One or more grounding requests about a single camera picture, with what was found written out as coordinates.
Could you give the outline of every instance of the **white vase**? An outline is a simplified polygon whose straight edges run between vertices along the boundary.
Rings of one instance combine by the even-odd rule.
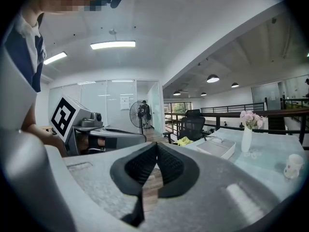
[[[252,130],[248,127],[245,127],[245,130],[243,131],[242,141],[241,141],[241,151],[242,152],[248,152],[252,140]]]

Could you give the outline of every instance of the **white cup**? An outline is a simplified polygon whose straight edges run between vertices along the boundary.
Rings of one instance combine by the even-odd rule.
[[[299,171],[304,165],[304,160],[300,155],[292,154],[286,161],[286,166],[284,169],[284,176],[288,179],[295,179],[299,176]]]

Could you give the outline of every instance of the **desk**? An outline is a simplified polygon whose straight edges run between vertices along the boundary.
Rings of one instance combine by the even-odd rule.
[[[49,131],[49,130],[51,130],[53,127],[52,127],[52,126],[41,126],[40,128],[41,128],[42,130]]]
[[[308,161],[296,136],[253,132],[250,150],[243,153],[242,135],[243,131],[224,128],[211,134],[236,142],[235,153],[229,161],[267,186],[281,201],[301,188],[308,174]],[[204,141],[200,139],[185,147],[197,150],[197,145]],[[294,180],[289,180],[283,175],[286,161],[291,154],[299,154],[305,161],[299,177]]]

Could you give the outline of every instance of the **light fixture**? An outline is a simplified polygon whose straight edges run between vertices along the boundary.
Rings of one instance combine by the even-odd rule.
[[[91,83],[96,83],[96,82],[93,82],[93,81],[85,81],[85,82],[80,82],[80,83],[77,83],[78,85],[84,85],[84,84],[91,84]]]
[[[57,55],[55,55],[55,56],[45,60],[44,64],[50,64],[51,62],[54,62],[54,61],[56,61],[58,59],[66,57],[66,56],[67,56],[67,54],[65,52],[59,53],[59,54],[57,54]]]
[[[134,80],[112,80],[112,83],[132,83]]]
[[[217,75],[211,74],[208,78],[207,78],[207,82],[208,83],[215,83],[217,81],[219,81],[219,77]]]
[[[101,43],[91,44],[93,50],[102,48],[114,48],[114,47],[135,47],[135,41],[107,41]]]
[[[174,92],[174,95],[181,95],[181,93],[177,90]]]
[[[238,83],[233,83],[232,87],[239,87]]]

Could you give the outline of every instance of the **stand fan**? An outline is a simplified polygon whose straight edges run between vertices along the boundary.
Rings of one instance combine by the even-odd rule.
[[[147,114],[144,108],[144,103],[137,101],[130,108],[130,119],[134,126],[141,128],[141,133],[143,134],[143,123],[147,124]]]

